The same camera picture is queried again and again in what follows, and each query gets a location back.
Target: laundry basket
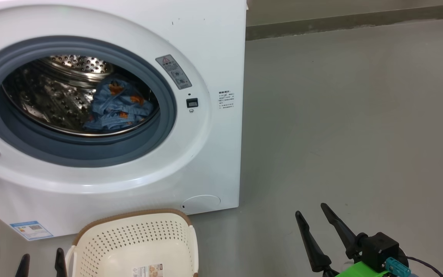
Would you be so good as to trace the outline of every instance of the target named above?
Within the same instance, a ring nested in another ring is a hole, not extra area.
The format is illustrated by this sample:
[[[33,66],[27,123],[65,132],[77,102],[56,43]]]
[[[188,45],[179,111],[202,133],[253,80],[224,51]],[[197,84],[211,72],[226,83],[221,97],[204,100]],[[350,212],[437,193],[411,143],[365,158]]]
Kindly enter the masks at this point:
[[[175,209],[112,216],[80,231],[66,265],[69,277],[197,277],[196,233]]]

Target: gray wall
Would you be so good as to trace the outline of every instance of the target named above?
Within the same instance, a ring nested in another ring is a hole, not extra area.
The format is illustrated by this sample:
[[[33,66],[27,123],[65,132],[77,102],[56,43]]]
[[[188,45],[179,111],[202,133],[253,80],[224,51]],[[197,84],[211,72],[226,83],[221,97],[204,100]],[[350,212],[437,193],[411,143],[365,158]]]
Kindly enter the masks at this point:
[[[247,26],[367,12],[431,7],[443,0],[248,0]]]

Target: clothes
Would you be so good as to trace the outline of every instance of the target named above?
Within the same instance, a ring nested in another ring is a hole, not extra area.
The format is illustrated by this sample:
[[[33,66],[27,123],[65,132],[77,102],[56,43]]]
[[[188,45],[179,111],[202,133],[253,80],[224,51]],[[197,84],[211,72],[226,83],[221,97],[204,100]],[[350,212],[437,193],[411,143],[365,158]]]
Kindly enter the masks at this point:
[[[108,77],[97,86],[93,95],[89,121],[84,128],[109,131],[137,124],[153,112],[153,104],[121,77]]]

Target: white washing machine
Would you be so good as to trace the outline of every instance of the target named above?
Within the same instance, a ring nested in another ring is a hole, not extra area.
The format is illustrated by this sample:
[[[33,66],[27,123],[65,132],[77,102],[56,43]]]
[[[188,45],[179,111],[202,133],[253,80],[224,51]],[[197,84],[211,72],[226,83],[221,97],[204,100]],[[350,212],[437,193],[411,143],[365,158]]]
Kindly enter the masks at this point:
[[[35,240],[133,210],[237,207],[245,13],[0,0],[0,219]],[[139,108],[99,110],[107,89]]]

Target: wire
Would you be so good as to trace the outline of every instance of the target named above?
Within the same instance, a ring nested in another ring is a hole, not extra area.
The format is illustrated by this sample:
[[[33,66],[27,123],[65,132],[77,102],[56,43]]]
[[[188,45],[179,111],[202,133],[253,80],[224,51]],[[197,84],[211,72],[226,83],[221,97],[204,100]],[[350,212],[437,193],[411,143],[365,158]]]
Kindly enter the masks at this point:
[[[438,274],[438,276],[443,277],[443,274],[440,273],[440,271],[438,271],[438,269],[436,269],[436,268],[435,268],[434,266],[432,266],[431,264],[429,264],[429,263],[427,263],[427,262],[424,262],[424,261],[422,261],[422,260],[420,260],[420,259],[417,259],[417,258],[408,257],[408,256],[405,256],[405,257],[406,257],[406,259],[408,259],[408,260],[412,260],[412,261],[415,261],[415,262],[421,263],[422,265],[431,268],[435,273]]]

